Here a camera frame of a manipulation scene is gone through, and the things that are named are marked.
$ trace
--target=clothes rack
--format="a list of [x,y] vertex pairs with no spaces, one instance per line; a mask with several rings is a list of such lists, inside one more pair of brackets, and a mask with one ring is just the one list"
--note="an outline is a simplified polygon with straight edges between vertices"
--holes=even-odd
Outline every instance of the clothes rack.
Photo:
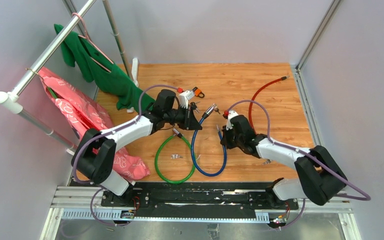
[[[76,7],[73,4],[72,0],[63,0],[67,10],[72,14],[72,12],[76,11]],[[92,7],[92,5],[96,2],[96,0],[88,0],[82,8],[77,12],[77,14],[81,17],[83,17],[86,12]],[[129,67],[129,61],[126,59],[125,56],[125,50],[123,48],[122,40],[119,34],[119,30],[117,29],[117,25],[115,23],[115,19],[113,16],[113,13],[111,11],[111,6],[109,3],[109,0],[102,0],[103,5],[105,7],[105,12],[108,16],[109,23],[111,25],[113,35],[115,38],[115,41],[117,42],[118,50],[121,55],[121,59],[123,60],[124,66],[126,67],[126,72],[129,76],[129,78],[136,83],[136,74],[137,74],[137,59],[135,59],[133,62],[136,62],[136,64],[133,64],[133,67],[135,69],[130,69]],[[67,151],[69,153],[74,154],[74,151],[76,150],[77,146],[72,143],[70,140],[65,138],[62,134],[52,129],[50,126],[42,122],[41,120],[37,119],[35,116],[30,114],[27,110],[23,108],[21,104],[17,102],[18,98],[20,97],[21,93],[24,91],[24,89],[29,85],[29,83],[32,81],[32,79],[35,77],[36,73],[45,65],[45,63],[49,60],[49,58],[54,54],[54,52],[57,50],[57,48],[63,43],[63,41],[66,39],[66,37],[69,35],[69,33],[78,26],[78,23],[80,21],[80,18],[76,15],[74,15],[71,20],[68,22],[68,24],[65,25],[65,27],[62,29],[62,31],[52,40],[52,42],[47,46],[47,48],[42,52],[42,54],[37,58],[37,60],[31,65],[31,67],[26,68],[26,73],[23,75],[23,77],[18,81],[18,83],[15,85],[15,87],[12,89],[12,91],[4,92],[0,91],[0,105],[7,108],[10,112],[13,114],[17,114],[23,119],[29,121],[39,129],[41,129],[46,135],[51,136],[52,138],[58,140],[62,144],[64,144],[68,149]]]

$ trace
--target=wood grain surface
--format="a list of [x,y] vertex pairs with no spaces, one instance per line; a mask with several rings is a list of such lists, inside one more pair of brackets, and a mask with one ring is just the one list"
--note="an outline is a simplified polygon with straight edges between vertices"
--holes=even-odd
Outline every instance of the wood grain surface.
[[[233,103],[251,99],[262,85],[283,76],[290,78],[264,89],[256,101],[265,106],[270,115],[271,136],[274,139],[300,147],[313,147],[291,68],[287,63],[141,64],[137,79],[141,89],[155,84],[172,85],[184,90],[199,87],[205,93],[205,98],[192,99],[195,102],[200,101],[198,109],[201,113],[195,114],[199,120],[211,104],[216,103],[223,113]],[[161,88],[154,88],[148,94],[155,98],[160,90]],[[115,125],[122,124],[136,115],[127,113],[125,109],[117,110],[116,96],[99,92],[97,102],[108,110]],[[234,110],[248,117],[248,107],[248,103],[241,103]],[[252,116],[256,131],[267,133],[266,116],[255,104]],[[217,172],[223,163],[223,150],[216,124],[224,126],[226,120],[214,112],[202,124],[203,130],[198,133],[195,142],[195,152],[197,156],[201,155],[198,163],[208,173]],[[181,132],[191,141],[193,131]],[[151,171],[142,181],[161,181],[155,171],[154,158],[161,143],[172,134],[171,130],[161,130],[126,146],[129,154],[140,156]],[[171,154],[179,154],[183,158],[171,159]],[[297,177],[294,170],[284,165],[277,162],[263,165],[264,162],[264,159],[246,155],[238,148],[227,150],[227,165],[219,176],[207,177],[196,170],[189,181],[270,182],[282,177]],[[171,180],[184,178],[193,165],[188,147],[179,138],[174,138],[166,145],[161,151],[158,163],[162,174]]]

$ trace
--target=green cloth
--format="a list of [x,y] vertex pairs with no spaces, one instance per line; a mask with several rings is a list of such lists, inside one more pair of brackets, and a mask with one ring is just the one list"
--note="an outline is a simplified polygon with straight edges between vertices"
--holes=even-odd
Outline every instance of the green cloth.
[[[63,29],[63,26],[59,24],[53,26],[57,34]],[[70,67],[75,67],[75,63],[77,63],[86,82],[95,81],[98,88],[103,92],[118,96],[116,104],[118,110],[134,107],[134,110],[139,112],[139,97],[143,91],[130,80],[119,66],[108,61],[87,39],[79,37],[79,34],[72,31],[61,44],[61,49],[64,62]],[[92,58],[111,72],[103,69]],[[153,102],[155,100],[152,97],[144,94],[141,102],[142,110],[144,111]]]

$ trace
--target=red garment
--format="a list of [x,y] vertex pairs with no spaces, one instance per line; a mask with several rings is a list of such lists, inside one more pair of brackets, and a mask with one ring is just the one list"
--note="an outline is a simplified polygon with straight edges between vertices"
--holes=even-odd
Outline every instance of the red garment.
[[[90,128],[99,131],[114,127],[107,111],[90,97],[64,81],[46,67],[39,71],[46,94],[59,108],[68,123],[77,131],[80,138]],[[55,99],[47,87],[57,95]],[[130,180],[140,180],[151,174],[149,168],[138,156],[130,156],[123,147],[115,153],[112,169]]]

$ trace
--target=green hose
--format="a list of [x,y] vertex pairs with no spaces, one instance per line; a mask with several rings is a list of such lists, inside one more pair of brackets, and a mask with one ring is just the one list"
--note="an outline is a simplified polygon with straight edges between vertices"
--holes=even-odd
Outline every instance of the green hose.
[[[170,179],[167,179],[165,176],[163,176],[163,174],[160,172],[160,170],[158,169],[158,156],[160,155],[160,152],[161,150],[163,150],[164,146],[171,140],[175,137],[176,135],[173,135],[173,136],[170,136],[169,138],[167,138],[162,144],[161,146],[159,146],[158,148],[158,151],[156,151],[156,154],[155,154],[155,170],[156,170],[156,173],[158,174],[158,176],[163,179],[164,181],[166,181],[167,183],[169,184],[181,184],[183,182],[186,182],[190,177],[192,177],[192,175],[194,174],[195,172],[195,166],[192,165],[192,170],[190,170],[189,172],[189,175],[187,175],[185,178],[183,178],[182,180],[178,180],[178,181],[173,181],[173,180],[170,180]],[[189,143],[189,141],[184,137],[184,136],[181,136],[181,139],[183,140],[183,142],[186,143],[186,145],[189,147],[189,149],[191,149],[191,144]]]

